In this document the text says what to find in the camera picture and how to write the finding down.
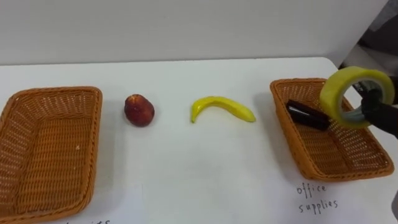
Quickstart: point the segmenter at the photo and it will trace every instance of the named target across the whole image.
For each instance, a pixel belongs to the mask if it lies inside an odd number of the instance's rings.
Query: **wicker basket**
[[[83,210],[94,190],[102,93],[24,90],[0,117],[0,223],[37,223]]]
[[[346,129],[337,122],[325,132],[295,124],[285,104],[299,101],[317,110],[324,79],[288,79],[271,83],[276,113],[297,167],[307,179],[338,182],[389,175],[394,165],[368,129]],[[343,110],[352,110],[346,99]]]

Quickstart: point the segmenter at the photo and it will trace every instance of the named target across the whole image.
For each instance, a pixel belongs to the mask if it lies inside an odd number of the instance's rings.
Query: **tape roll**
[[[320,93],[320,104],[327,115],[347,128],[365,128],[370,125],[365,120],[361,107],[349,112],[343,112],[341,107],[344,93],[357,82],[366,83],[368,90],[380,90],[381,101],[385,104],[391,105],[395,97],[394,85],[385,73],[355,66],[337,71],[325,82]]]

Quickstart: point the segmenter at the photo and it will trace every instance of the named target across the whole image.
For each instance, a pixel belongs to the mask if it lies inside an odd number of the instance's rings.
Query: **white table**
[[[360,217],[361,224],[396,223],[391,202],[397,173],[325,184],[303,179],[292,160],[269,84],[280,78],[327,78],[335,71],[325,58],[0,67],[0,106],[13,93],[33,87],[93,85],[103,92],[95,196],[77,217],[55,223],[108,218],[108,224],[343,224],[359,223]],[[124,100],[133,93],[155,105],[155,119],[146,128],[131,126],[123,116]],[[208,108],[191,124],[191,104],[208,95],[245,104],[257,121]],[[358,105],[353,90],[346,96]],[[396,139],[371,130],[398,161]],[[327,191],[305,199],[296,189],[302,182]],[[320,200],[337,200],[338,207],[321,215],[300,212],[301,204]]]

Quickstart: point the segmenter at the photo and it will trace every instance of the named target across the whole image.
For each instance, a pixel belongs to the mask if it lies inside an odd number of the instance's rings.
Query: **yellow banana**
[[[193,103],[191,122],[194,123],[200,112],[209,106],[217,106],[226,109],[231,114],[247,122],[256,121],[253,112],[244,105],[222,96],[207,96]]]

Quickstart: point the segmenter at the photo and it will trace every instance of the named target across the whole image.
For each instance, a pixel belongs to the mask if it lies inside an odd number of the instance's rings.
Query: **red apple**
[[[124,102],[124,113],[127,119],[135,126],[147,126],[155,116],[152,103],[140,94],[133,94]]]

